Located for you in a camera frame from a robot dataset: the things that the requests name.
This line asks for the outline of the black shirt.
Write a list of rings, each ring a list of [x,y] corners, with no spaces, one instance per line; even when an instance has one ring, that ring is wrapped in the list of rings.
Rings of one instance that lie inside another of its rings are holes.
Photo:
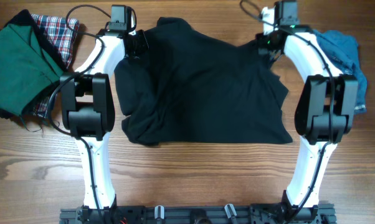
[[[287,88],[256,41],[234,46],[161,17],[145,31],[149,49],[115,69],[121,127],[137,144],[288,144],[282,122]]]

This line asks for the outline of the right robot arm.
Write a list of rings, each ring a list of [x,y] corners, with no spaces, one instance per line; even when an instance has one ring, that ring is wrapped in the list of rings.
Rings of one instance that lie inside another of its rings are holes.
[[[319,191],[332,153],[352,128],[358,81],[336,67],[314,30],[300,24],[296,1],[277,1],[263,8],[259,21],[263,51],[289,58],[304,87],[294,117],[300,148],[292,180],[279,204],[256,210],[276,223],[327,222],[333,205],[321,204]]]

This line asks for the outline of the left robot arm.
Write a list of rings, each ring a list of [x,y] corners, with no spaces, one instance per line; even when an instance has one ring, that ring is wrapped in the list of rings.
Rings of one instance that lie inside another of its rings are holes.
[[[142,30],[136,30],[136,13],[113,5],[110,21],[95,35],[86,61],[60,79],[62,121],[75,138],[82,160],[83,204],[60,212],[60,223],[123,223],[112,184],[108,142],[115,125],[110,78],[126,56],[148,49]]]

